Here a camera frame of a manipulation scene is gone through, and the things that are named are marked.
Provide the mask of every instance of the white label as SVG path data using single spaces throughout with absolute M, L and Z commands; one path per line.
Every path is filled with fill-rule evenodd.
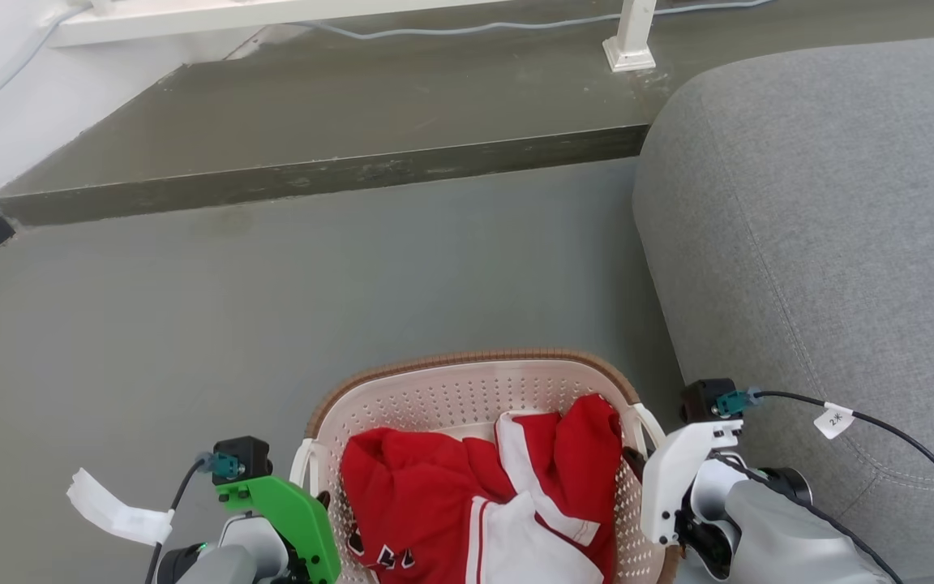
M 67 489 L 67 496 L 82 517 L 112 535 L 153 546 L 163 543 L 171 533 L 171 517 L 175 511 L 129 507 L 111 495 L 85 469 L 78 469 L 74 483 Z
M 824 436 L 827 436 L 827 440 L 834 440 L 835 436 L 841 435 L 852 425 L 853 420 L 855 420 L 853 410 L 827 402 L 824 404 L 824 413 L 820 414 L 820 417 L 816 418 L 813 423 Z

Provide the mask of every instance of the cable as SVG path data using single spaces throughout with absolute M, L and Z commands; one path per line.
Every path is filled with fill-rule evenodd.
M 760 484 L 766 485 L 766 487 L 769 487 L 769 481 L 767 481 L 765 478 L 760 477 L 758 474 L 753 473 L 751 470 L 744 468 L 744 466 L 738 465 L 737 462 L 731 461 L 726 456 L 723 456 L 722 454 L 719 454 L 718 452 L 713 452 L 712 458 L 715 458 L 716 461 L 722 462 L 723 465 L 729 466 L 731 469 L 737 470 L 737 472 L 739 473 L 745 474 L 745 476 L 749 477 L 749 479 L 759 482 Z M 781 492 L 781 495 L 787 498 L 790 502 L 809 511 L 809 513 L 816 515 L 816 517 L 822 518 L 822 520 L 828 522 L 828 524 L 830 524 L 831 527 L 833 527 L 834 529 L 837 529 L 838 532 L 848 537 L 848 539 L 852 539 L 853 544 L 855 544 L 857 548 L 860 548 L 860 550 L 863 550 L 864 554 L 871 556 L 871 559 L 874 560 L 874 563 L 876 563 L 876 565 L 878 565 L 878 568 L 883 569 L 885 573 L 887 573 L 889 577 L 892 578 L 893 581 L 896 582 L 896 584 L 903 584 L 903 581 L 900 580 L 900 577 L 896 574 L 896 572 L 894 572 L 893 569 L 890 568 L 889 563 L 886 563 L 885 560 L 881 558 L 881 556 L 879 556 L 874 550 L 872 550 L 870 546 L 864 543 L 862 539 L 857 537 L 855 533 L 853 533 L 852 531 L 849 531 L 849 528 L 846 528 L 846 526 L 840 524 L 840 522 L 835 521 L 834 517 L 831 517 L 831 515 L 828 515 L 827 513 L 823 513 L 823 511 L 820 511 L 818 508 L 812 506 L 812 504 L 802 501 L 800 498 L 797 498 L 797 496 L 786 495 L 786 494 L 783 494 L 783 492 Z
M 773 0 L 751 0 L 749 2 L 724 2 L 720 4 L 696 4 L 692 6 L 678 6 L 676 8 L 662 8 L 660 11 L 655 11 L 655 15 L 678 15 L 683 14 L 683 12 L 696 12 L 696 11 L 715 11 L 723 10 L 723 8 L 752 8 L 759 6 L 760 4 L 766 4 L 767 2 L 772 2 Z M 301 26 L 307 26 L 311 28 L 318 28 L 321 30 L 326 30 L 336 34 L 340 34 L 343 37 L 355 38 L 357 41 L 373 41 L 375 38 L 385 38 L 385 37 L 398 37 L 404 36 L 404 34 L 414 34 L 415 36 L 420 37 L 456 37 L 460 34 L 474 34 L 476 32 L 483 32 L 486 30 L 492 30 L 496 28 L 514 28 L 519 30 L 547 30 L 552 28 L 560 28 L 563 26 L 574 26 L 577 24 L 590 24 L 594 22 L 603 22 L 603 21 L 613 21 L 613 19 L 622 18 L 622 15 L 602 15 L 602 16 L 590 16 L 587 19 L 567 19 L 567 21 L 559 22 L 549 22 L 549 23 L 540 23 L 540 24 L 526 24 L 526 23 L 516 23 L 516 22 L 493 22 L 488 24 L 482 24 L 481 26 L 471 26 L 468 28 L 449 28 L 449 29 L 429 29 L 429 28 L 399 28 L 396 30 L 382 30 L 379 32 L 371 32 L 367 34 L 360 34 L 358 32 L 352 32 L 351 30 L 344 30 L 343 28 L 337 28 L 337 26 L 331 26 L 326 23 L 319 21 L 309 21 L 309 22 L 300 22 L 296 23 Z
M 186 485 L 190 484 L 190 479 L 193 478 L 193 473 L 197 472 L 201 466 L 204 465 L 204 459 L 202 457 L 197 458 L 197 462 L 193 463 L 193 466 L 190 466 L 189 470 L 186 470 L 186 476 L 182 477 L 182 484 L 178 485 L 178 491 L 175 492 L 175 498 L 171 500 L 171 507 L 168 509 L 174 511 L 178 507 L 178 502 L 182 501 L 182 494 L 186 492 Z M 146 570 L 146 580 L 145 584 L 153 584 L 153 574 L 156 573 L 156 563 L 161 558 L 161 548 L 162 544 L 158 543 L 156 546 L 153 546 L 153 555 L 149 558 L 149 569 Z
M 5 86 L 8 85 L 19 72 L 24 69 L 31 62 L 31 59 L 34 59 L 34 56 L 38 55 L 38 51 L 41 51 L 42 47 L 45 47 L 45 42 L 49 40 L 49 37 L 52 36 L 53 32 L 56 31 L 56 27 L 60 26 L 63 21 L 66 19 L 73 18 L 75 15 L 80 15 L 82 12 L 85 12 L 90 7 L 90 4 L 84 4 L 82 6 L 71 8 L 69 11 L 63 12 L 61 15 L 57 15 L 56 18 L 52 19 L 49 22 L 49 26 L 45 29 L 45 32 L 42 33 L 40 40 L 38 40 L 37 45 L 34 45 L 34 48 L 27 53 L 26 56 L 23 56 L 23 59 L 19 60 L 18 64 L 15 67 L 12 67 L 5 75 L 3 75 L 2 80 L 0 81 L 0 92 Z
M 752 396 L 756 399 L 760 397 L 786 397 L 788 399 L 798 400 L 798 402 L 812 403 L 814 406 L 826 407 L 824 400 L 788 392 L 755 392 L 752 394 Z M 907 444 L 917 448 L 918 451 L 923 454 L 925 458 L 929 459 L 929 461 L 931 461 L 934 465 L 934 454 L 932 454 L 932 451 L 924 447 L 922 443 L 919 443 L 919 441 L 912 439 L 912 437 L 908 436 L 907 433 L 905 433 L 903 430 L 894 427 L 892 424 L 882 422 L 881 420 L 878 420 L 878 418 L 871 417 L 871 415 L 860 414 L 859 411 L 853 411 L 852 415 L 853 418 L 857 418 L 857 420 L 870 422 L 875 426 L 878 426 L 878 428 L 885 429 L 887 432 L 892 432 L 893 435 L 901 437 L 901 439 L 903 439 Z

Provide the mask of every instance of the concrete floor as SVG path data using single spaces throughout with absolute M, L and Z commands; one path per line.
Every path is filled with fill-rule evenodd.
M 216 440 L 288 469 L 312 408 L 428 354 L 599 354 L 674 422 L 633 159 L 55 226 L 0 248 L 0 581 L 130 584 L 149 547 L 68 503 L 84 466 L 163 508 Z M 196 480 L 170 544 L 218 535 Z

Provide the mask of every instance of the teal connector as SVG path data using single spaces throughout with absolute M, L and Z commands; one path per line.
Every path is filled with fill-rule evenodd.
M 201 452 L 197 455 L 203 465 L 197 469 L 201 473 L 211 474 L 228 480 L 234 480 L 244 474 L 244 465 L 241 465 L 236 456 L 221 452 Z
M 729 418 L 732 415 L 741 414 L 746 408 L 752 405 L 748 392 L 730 392 L 716 398 L 716 407 L 713 414 L 722 418 Z

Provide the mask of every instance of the basket handle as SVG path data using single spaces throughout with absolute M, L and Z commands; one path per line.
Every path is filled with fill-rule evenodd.
M 651 410 L 644 407 L 642 403 L 633 403 L 630 404 L 629 410 L 625 415 L 625 422 L 629 425 L 630 432 L 634 433 L 636 437 L 636 444 L 639 447 L 638 450 L 644 454 L 646 458 L 646 440 L 644 438 L 644 431 L 648 432 L 648 436 L 651 436 L 651 441 L 653 441 L 652 446 L 658 448 L 665 441 L 665 432 L 661 429 L 661 424 L 658 420 L 655 419 L 655 414 L 651 413 Z
M 319 494 L 319 459 L 326 456 L 326 448 L 318 441 L 312 439 L 301 440 L 301 446 L 293 456 L 293 465 L 290 465 L 289 481 L 308 491 L 309 495 Z M 306 484 L 305 472 L 308 472 Z

